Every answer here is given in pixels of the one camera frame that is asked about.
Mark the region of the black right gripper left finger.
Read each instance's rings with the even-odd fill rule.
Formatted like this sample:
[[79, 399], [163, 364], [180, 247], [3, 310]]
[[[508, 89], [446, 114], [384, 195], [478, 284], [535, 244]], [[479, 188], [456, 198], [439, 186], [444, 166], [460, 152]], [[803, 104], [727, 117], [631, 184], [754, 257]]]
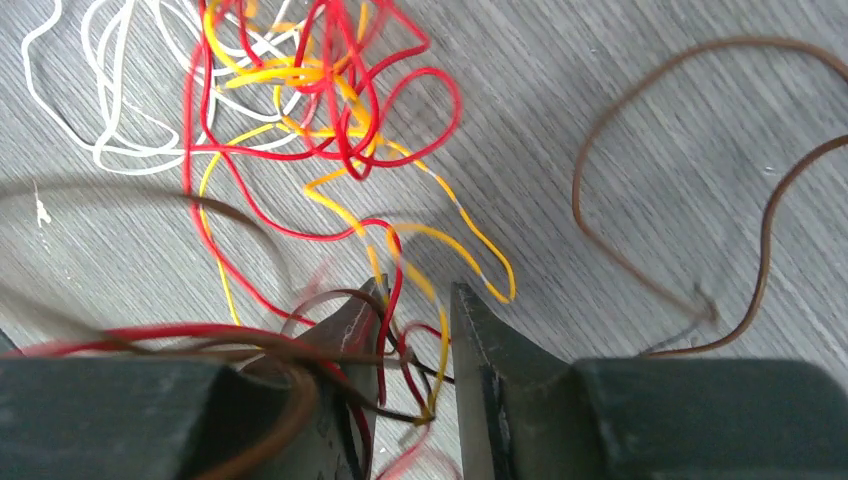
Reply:
[[1, 358], [5, 479], [363, 479], [377, 281], [289, 339], [225, 324], [97, 332]]

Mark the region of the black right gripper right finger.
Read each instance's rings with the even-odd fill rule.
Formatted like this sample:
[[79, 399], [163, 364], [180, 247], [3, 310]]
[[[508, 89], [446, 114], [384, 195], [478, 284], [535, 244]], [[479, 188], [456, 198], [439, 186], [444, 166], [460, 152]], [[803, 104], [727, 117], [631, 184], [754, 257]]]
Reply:
[[456, 283], [450, 321], [468, 479], [843, 479], [847, 395], [778, 359], [567, 363]]

